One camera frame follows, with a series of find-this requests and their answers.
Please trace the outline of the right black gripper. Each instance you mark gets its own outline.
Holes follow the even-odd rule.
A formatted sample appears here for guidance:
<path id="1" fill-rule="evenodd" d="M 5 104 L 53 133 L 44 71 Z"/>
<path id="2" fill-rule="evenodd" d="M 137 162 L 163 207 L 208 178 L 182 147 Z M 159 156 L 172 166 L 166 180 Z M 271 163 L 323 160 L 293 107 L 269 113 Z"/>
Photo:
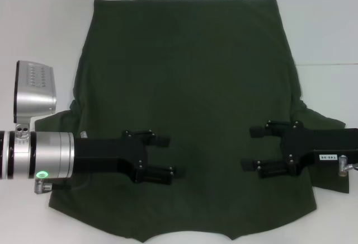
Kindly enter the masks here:
<path id="1" fill-rule="evenodd" d="M 300 175 L 304 168 L 334 168 L 339 176 L 357 170 L 357 129 L 307 129 L 294 122 L 268 120 L 252 126 L 251 138 L 280 137 L 283 160 L 241 159 L 244 172 L 257 172 L 262 179 Z"/>

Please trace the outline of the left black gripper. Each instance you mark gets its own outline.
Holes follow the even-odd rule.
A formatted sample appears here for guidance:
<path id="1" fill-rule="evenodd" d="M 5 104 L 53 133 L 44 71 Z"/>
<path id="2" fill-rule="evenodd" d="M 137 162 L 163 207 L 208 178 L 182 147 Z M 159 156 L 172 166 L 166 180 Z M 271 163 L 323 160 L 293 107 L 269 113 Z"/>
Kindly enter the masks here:
<path id="1" fill-rule="evenodd" d="M 73 173 L 121 173 L 134 183 L 172 184 L 185 176 L 183 167 L 148 166 L 146 146 L 167 148 L 170 137 L 124 131 L 119 138 L 74 140 Z"/>

